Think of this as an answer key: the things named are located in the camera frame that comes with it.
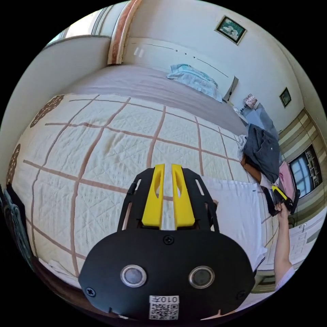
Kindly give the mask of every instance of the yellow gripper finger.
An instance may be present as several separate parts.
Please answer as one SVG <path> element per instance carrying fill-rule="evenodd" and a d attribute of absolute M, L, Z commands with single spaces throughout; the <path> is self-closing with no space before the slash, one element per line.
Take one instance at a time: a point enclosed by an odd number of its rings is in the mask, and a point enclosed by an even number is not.
<path fill-rule="evenodd" d="M 277 187 L 277 186 L 274 186 L 274 185 L 272 185 L 271 186 L 271 189 L 272 189 L 272 191 L 275 191 L 275 190 L 277 190 L 278 191 L 278 193 L 285 199 L 285 200 L 287 200 L 287 196 Z"/>
<path fill-rule="evenodd" d="M 171 165 L 173 178 L 173 203 L 175 229 L 179 227 L 191 227 L 195 223 L 195 218 L 191 206 L 191 201 L 186 188 L 182 166 Z"/>
<path fill-rule="evenodd" d="M 165 165 L 156 165 L 153 172 L 152 182 L 147 196 L 142 223 L 144 226 L 158 227 L 161 229 L 162 202 L 164 193 Z"/>

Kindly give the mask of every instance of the label sticker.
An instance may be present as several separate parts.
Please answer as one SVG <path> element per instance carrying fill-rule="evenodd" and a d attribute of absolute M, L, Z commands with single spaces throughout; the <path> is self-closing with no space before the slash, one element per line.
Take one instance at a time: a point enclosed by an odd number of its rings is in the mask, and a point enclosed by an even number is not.
<path fill-rule="evenodd" d="M 149 319 L 177 320 L 180 306 L 180 297 L 150 295 Z"/>

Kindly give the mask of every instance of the light blue pillow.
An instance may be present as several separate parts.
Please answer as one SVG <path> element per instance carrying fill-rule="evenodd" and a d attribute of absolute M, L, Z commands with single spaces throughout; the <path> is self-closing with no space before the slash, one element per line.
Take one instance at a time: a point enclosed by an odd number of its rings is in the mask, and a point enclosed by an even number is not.
<path fill-rule="evenodd" d="M 222 103 L 222 95 L 216 81 L 188 64 L 172 65 L 171 73 L 167 75 L 167 78 L 185 84 Z"/>

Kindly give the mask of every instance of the window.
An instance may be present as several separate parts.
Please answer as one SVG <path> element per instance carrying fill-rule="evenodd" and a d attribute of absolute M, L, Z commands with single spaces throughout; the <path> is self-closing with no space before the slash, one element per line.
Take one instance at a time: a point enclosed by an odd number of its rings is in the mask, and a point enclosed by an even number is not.
<path fill-rule="evenodd" d="M 313 191 L 322 183 L 320 165 L 313 145 L 290 163 L 291 172 L 300 190 L 300 198 Z"/>
<path fill-rule="evenodd" d="M 55 41 L 73 36 L 99 35 L 101 31 L 101 25 L 107 13 L 110 11 L 111 7 L 112 6 L 105 7 L 81 18 L 80 20 L 66 28 L 64 31 L 59 33 L 48 43 L 48 45 Z"/>

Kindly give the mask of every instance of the bedspread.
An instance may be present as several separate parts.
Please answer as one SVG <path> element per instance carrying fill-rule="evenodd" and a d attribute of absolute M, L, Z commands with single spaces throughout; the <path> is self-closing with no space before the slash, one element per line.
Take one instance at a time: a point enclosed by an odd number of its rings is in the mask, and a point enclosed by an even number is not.
<path fill-rule="evenodd" d="M 35 116 L 13 153 L 7 182 L 26 208 L 34 254 L 78 276 L 92 247 L 115 232 L 135 176 L 166 164 L 162 227 L 174 228 L 171 164 L 252 182 L 237 157 L 237 136 L 162 104 L 120 95 L 58 95 Z M 263 246 L 277 219 L 259 194 Z"/>

